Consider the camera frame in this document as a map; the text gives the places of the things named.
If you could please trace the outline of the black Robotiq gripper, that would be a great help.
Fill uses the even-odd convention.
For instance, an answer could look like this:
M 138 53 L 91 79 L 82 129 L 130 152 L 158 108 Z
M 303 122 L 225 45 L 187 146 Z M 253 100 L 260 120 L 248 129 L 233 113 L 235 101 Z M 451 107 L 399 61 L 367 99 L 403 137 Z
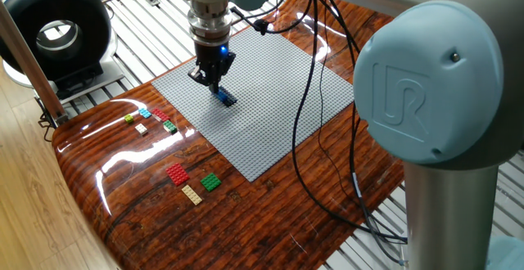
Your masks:
M 193 81 L 209 87 L 212 93 L 218 93 L 219 82 L 228 73 L 236 54 L 229 51 L 228 42 L 216 46 L 196 43 L 195 51 L 198 65 L 187 75 Z

